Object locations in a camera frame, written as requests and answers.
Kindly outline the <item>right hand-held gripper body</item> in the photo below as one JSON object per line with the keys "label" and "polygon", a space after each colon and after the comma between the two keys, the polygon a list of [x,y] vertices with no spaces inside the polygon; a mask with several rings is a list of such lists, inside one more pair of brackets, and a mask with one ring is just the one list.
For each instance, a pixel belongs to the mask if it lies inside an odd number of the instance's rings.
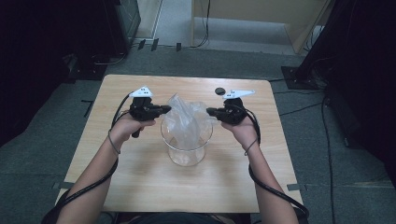
{"label": "right hand-held gripper body", "polygon": [[248,114],[247,110],[244,108],[241,97],[254,93],[254,90],[230,90],[222,95],[224,107],[222,111],[218,113],[218,115],[221,116],[221,121],[232,125],[239,124]]}

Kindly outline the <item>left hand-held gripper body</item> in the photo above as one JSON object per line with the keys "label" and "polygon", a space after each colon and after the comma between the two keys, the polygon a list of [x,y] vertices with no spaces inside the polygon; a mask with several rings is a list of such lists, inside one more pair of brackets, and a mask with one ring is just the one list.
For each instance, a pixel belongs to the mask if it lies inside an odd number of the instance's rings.
{"label": "left hand-held gripper body", "polygon": [[129,94],[133,98],[130,105],[130,115],[138,121],[147,120],[147,107],[151,106],[152,92],[147,86],[143,86]]}

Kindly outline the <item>clear plastic bag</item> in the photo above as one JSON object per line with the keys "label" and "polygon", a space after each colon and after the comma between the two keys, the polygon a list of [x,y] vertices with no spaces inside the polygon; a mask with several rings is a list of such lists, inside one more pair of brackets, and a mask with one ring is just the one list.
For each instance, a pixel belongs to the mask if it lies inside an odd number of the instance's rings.
{"label": "clear plastic bag", "polygon": [[198,148],[200,137],[211,134],[212,126],[217,122],[206,112],[206,104],[184,101],[177,93],[168,100],[168,104],[171,110],[164,116],[164,122],[167,131],[176,138],[177,148]]}

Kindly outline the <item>clear glass container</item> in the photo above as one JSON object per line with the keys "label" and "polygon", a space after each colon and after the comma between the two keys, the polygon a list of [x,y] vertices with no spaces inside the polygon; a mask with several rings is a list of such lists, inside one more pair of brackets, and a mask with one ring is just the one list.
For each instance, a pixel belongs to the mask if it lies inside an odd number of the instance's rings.
{"label": "clear glass container", "polygon": [[198,148],[194,150],[181,150],[177,148],[177,140],[168,131],[164,120],[161,123],[161,135],[163,141],[167,145],[167,153],[172,162],[180,166],[194,166],[201,162],[206,153],[206,147],[212,138],[213,126],[211,134],[203,134],[199,139]]}

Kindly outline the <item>person's right hand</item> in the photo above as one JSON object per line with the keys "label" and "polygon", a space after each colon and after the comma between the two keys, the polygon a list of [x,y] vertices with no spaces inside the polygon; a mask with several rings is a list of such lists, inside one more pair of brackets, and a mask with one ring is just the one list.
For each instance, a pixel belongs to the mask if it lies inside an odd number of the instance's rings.
{"label": "person's right hand", "polygon": [[[221,123],[221,126],[226,130],[230,131],[237,142],[242,146],[244,150],[258,138],[258,135],[253,126],[253,122],[249,118],[244,118],[239,124],[232,125],[225,122]],[[256,143],[250,150],[257,149],[259,144]]]}

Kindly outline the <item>person's left hand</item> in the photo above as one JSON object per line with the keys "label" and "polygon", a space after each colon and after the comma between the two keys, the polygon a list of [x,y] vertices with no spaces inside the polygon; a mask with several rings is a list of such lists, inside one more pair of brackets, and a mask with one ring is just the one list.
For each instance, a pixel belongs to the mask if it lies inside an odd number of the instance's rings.
{"label": "person's left hand", "polygon": [[110,131],[124,143],[133,133],[142,131],[148,126],[153,126],[155,123],[155,120],[138,121],[130,114],[126,114],[118,119]]}

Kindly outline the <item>thin right wrist band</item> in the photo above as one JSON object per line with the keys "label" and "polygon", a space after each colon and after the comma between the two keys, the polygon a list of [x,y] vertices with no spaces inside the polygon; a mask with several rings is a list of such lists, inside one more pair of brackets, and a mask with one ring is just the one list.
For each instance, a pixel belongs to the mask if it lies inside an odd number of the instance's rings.
{"label": "thin right wrist band", "polygon": [[259,140],[258,140],[258,138],[256,138],[255,141],[254,141],[253,143],[251,143],[251,144],[248,146],[248,148],[245,150],[244,156],[247,156],[249,150],[250,150],[256,143],[258,143],[258,142],[259,142]]}

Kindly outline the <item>thin wrist band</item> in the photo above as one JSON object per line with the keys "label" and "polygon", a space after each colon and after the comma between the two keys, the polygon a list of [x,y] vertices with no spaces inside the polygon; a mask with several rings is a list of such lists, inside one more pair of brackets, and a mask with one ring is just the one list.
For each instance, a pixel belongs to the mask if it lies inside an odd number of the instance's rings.
{"label": "thin wrist band", "polygon": [[107,133],[107,139],[108,139],[110,145],[112,146],[112,148],[114,149],[114,151],[118,155],[120,155],[120,149],[121,149],[121,145],[122,145],[122,142],[120,141],[120,139],[115,134],[113,134],[111,131],[109,131]]}
{"label": "thin wrist band", "polygon": [[250,150],[256,143],[258,143],[258,142],[259,142],[259,140],[258,140],[258,138],[256,138],[255,141],[254,141],[253,143],[251,143],[251,144],[248,146],[248,148],[245,150],[244,156],[247,156],[249,150]]}

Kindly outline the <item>thin left wrist band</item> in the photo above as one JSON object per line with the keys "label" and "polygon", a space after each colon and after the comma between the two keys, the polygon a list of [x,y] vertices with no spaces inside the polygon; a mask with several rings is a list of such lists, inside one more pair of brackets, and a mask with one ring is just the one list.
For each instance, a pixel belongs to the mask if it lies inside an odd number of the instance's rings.
{"label": "thin left wrist band", "polygon": [[109,131],[107,133],[107,139],[108,139],[110,145],[112,146],[112,148],[114,149],[114,151],[118,155],[120,155],[120,149],[121,149],[121,145],[122,145],[122,142],[120,141],[120,139],[115,134],[113,134],[111,131]]}

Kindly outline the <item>dark cabinet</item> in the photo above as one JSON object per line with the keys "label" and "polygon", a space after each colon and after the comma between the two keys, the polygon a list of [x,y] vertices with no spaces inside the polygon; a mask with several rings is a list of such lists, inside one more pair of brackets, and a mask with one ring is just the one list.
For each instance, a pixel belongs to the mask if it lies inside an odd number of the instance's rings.
{"label": "dark cabinet", "polygon": [[141,22],[137,0],[102,0],[111,48],[115,54],[126,54],[132,46]]}

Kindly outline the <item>person's dark clothing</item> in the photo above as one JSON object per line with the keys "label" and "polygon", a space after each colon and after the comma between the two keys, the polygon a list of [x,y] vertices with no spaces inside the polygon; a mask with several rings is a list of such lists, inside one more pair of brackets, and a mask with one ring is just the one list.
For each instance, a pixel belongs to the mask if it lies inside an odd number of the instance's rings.
{"label": "person's dark clothing", "polygon": [[131,217],[120,224],[250,224],[248,215],[203,213],[148,213]]}

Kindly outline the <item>light wooden furniture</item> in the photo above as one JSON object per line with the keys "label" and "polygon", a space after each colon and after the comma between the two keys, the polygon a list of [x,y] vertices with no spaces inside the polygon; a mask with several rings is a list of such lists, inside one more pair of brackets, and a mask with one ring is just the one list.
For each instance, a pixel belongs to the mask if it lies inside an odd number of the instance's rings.
{"label": "light wooden furniture", "polygon": [[284,23],[295,53],[331,11],[332,0],[191,0],[191,28],[195,18]]}

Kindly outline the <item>dark curtain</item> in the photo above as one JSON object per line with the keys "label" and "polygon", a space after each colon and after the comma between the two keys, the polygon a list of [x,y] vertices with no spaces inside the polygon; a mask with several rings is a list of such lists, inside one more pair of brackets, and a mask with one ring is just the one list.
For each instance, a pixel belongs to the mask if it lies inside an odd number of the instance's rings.
{"label": "dark curtain", "polygon": [[384,163],[396,188],[396,0],[335,0],[295,78],[314,70],[346,137]]}
{"label": "dark curtain", "polygon": [[64,56],[92,70],[106,57],[106,0],[0,0],[0,147],[24,132],[66,81]]}

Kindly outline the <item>black stand base plate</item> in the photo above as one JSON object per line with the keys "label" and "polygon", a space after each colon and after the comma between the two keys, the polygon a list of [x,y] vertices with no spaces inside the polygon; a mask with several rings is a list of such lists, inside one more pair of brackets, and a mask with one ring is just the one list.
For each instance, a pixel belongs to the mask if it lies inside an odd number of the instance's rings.
{"label": "black stand base plate", "polygon": [[316,81],[302,68],[282,66],[281,72],[290,90],[318,90]]}

